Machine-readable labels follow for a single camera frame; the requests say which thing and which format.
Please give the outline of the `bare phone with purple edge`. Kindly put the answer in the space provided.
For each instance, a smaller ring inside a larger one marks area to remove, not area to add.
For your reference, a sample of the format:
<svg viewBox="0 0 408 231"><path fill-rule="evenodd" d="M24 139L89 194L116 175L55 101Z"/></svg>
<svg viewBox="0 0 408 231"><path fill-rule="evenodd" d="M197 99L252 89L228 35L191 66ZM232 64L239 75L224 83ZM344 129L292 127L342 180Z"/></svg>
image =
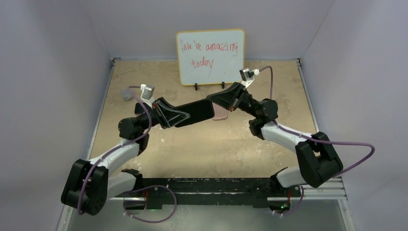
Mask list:
<svg viewBox="0 0 408 231"><path fill-rule="evenodd" d="M144 113L144 109L142 107L142 105L140 103L136 103L135 104L135 108L134 108L134 114L136 115L140 115Z"/></svg>

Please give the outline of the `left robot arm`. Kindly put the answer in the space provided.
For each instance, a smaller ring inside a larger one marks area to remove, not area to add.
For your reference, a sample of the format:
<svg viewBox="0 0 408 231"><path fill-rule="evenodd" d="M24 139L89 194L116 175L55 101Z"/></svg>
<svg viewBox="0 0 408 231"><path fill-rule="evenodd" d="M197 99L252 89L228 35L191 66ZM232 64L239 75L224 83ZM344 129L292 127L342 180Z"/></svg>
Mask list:
<svg viewBox="0 0 408 231"><path fill-rule="evenodd" d="M142 107L143 113L118 123L121 140L116 146L93 159L78 159L73 163L62 191L62 204L75 208L80 215L96 215L108 199L123 193L147 196L151 187L144 184L139 171L124 169L117 176L112 174L145 151L152 127L159 125L166 129L191 124L194 103L173 106L159 98Z"/></svg>

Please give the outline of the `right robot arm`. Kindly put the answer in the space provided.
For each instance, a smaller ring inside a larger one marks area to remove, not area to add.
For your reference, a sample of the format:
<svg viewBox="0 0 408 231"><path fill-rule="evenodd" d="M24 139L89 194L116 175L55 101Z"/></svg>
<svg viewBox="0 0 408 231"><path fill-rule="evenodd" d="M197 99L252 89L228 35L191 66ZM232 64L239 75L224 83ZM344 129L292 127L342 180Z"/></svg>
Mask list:
<svg viewBox="0 0 408 231"><path fill-rule="evenodd" d="M296 155L296 166L272 175L270 189L274 195L281 196L295 185L317 188L343 170L343 163L325 133L302 133L277 122L275 100L258 101L240 83L208 95L207 100L228 111L240 109L252 115L249 128L253 136L279 144Z"/></svg>

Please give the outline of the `black phone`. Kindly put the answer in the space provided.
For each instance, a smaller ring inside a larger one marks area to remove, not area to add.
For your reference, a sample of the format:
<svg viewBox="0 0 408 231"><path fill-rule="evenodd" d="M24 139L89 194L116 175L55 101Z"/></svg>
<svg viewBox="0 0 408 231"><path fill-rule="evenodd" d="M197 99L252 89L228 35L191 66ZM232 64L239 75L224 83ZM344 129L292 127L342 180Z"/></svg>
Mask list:
<svg viewBox="0 0 408 231"><path fill-rule="evenodd" d="M189 118L175 125L175 127L177 128L209 120L215 116L213 105L207 99L202 99L191 103L179 105L175 107L175 109L188 113L190 115Z"/></svg>

